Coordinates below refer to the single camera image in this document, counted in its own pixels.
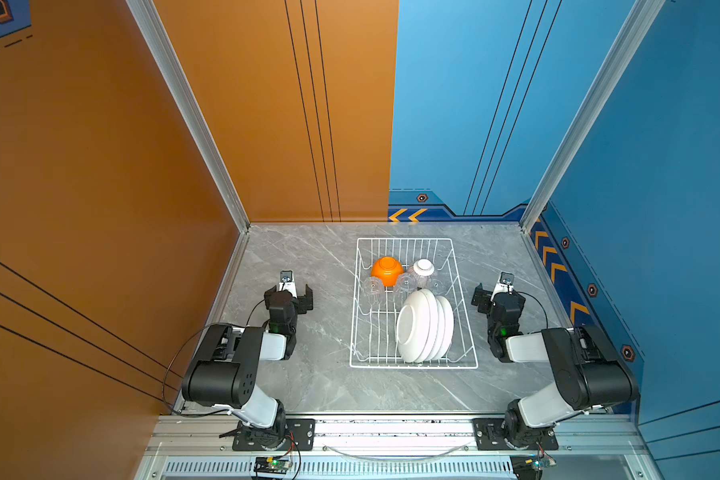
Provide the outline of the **green red rimmed plate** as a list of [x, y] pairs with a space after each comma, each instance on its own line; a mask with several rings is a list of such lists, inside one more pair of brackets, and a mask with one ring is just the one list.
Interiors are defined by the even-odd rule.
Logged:
[[438, 304], [429, 290], [418, 290], [408, 296], [397, 325], [398, 347], [406, 362], [420, 363], [430, 357], [438, 322]]

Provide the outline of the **dark green rimmed plate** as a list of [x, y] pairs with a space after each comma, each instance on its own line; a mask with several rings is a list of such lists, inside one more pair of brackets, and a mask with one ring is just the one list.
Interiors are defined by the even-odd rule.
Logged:
[[437, 360], [441, 354], [439, 353], [445, 340], [445, 298], [443, 296], [436, 296], [437, 301], [437, 324], [434, 333], [434, 344], [429, 354], [425, 357], [425, 361]]

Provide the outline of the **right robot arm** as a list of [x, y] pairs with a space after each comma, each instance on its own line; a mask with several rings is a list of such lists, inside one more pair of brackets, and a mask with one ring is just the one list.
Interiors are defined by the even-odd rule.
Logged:
[[520, 331], [526, 297], [508, 283], [492, 291], [481, 285], [471, 304], [487, 318], [491, 353], [502, 363], [546, 363], [553, 382], [510, 402], [501, 427], [494, 431], [511, 448], [541, 444], [560, 422], [580, 414], [635, 401], [636, 377], [607, 335], [594, 325]]

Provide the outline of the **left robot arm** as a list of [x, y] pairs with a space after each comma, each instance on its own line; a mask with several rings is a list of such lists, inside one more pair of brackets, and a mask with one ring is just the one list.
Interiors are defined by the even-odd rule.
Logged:
[[257, 386], [259, 363], [283, 361], [297, 345], [298, 316], [314, 308], [310, 287], [299, 295], [293, 282], [264, 293], [269, 320], [263, 326], [213, 324], [203, 336], [182, 381], [184, 399], [238, 419], [222, 433], [241, 448], [277, 450], [294, 445], [283, 403]]

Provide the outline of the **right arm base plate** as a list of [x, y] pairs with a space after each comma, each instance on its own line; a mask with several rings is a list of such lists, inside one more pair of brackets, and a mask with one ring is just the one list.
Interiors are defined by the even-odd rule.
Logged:
[[472, 428], [480, 451], [559, 449], [557, 437], [551, 427], [530, 428], [522, 422], [508, 426], [505, 419], [482, 417], [472, 420]]

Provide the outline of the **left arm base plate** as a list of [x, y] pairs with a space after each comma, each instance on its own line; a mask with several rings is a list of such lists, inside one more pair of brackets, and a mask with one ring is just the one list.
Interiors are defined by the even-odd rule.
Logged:
[[267, 429], [245, 426], [239, 422], [233, 435], [235, 452], [285, 452], [289, 448], [300, 452], [313, 449], [316, 421], [313, 418], [286, 417]]

